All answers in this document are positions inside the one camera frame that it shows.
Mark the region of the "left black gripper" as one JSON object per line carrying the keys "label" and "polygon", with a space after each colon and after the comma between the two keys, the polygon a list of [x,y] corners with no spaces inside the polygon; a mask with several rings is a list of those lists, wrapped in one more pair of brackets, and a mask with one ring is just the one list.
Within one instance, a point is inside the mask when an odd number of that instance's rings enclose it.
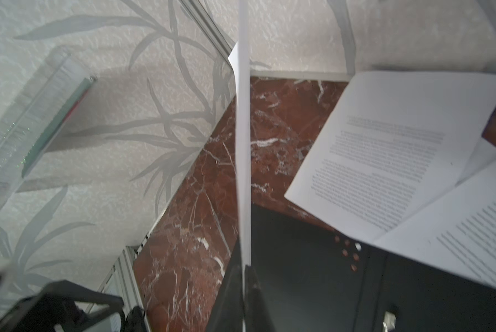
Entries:
{"label": "left black gripper", "polygon": [[2,318],[0,331],[124,331],[123,298],[62,280],[19,300]]}

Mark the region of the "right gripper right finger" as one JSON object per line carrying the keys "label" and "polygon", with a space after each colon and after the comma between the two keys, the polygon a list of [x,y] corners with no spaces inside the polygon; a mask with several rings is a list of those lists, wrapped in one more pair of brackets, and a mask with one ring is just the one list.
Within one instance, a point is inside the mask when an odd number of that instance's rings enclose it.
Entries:
{"label": "right gripper right finger", "polygon": [[245,327],[247,332],[275,332],[270,312],[265,304],[255,268],[245,268]]}

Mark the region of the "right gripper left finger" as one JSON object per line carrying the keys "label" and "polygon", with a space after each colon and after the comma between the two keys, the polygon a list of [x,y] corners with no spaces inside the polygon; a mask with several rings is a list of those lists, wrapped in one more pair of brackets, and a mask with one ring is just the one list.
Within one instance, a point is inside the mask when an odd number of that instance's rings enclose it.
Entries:
{"label": "right gripper left finger", "polygon": [[241,332],[243,315],[241,253],[240,241],[237,239],[205,332]]}

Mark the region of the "beige black ring binder folder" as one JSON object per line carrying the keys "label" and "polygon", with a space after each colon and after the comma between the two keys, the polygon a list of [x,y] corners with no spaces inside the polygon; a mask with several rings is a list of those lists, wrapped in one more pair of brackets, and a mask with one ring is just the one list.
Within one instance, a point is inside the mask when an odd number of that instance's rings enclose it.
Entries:
{"label": "beige black ring binder folder", "polygon": [[257,331],[496,331],[496,290],[252,208]]}

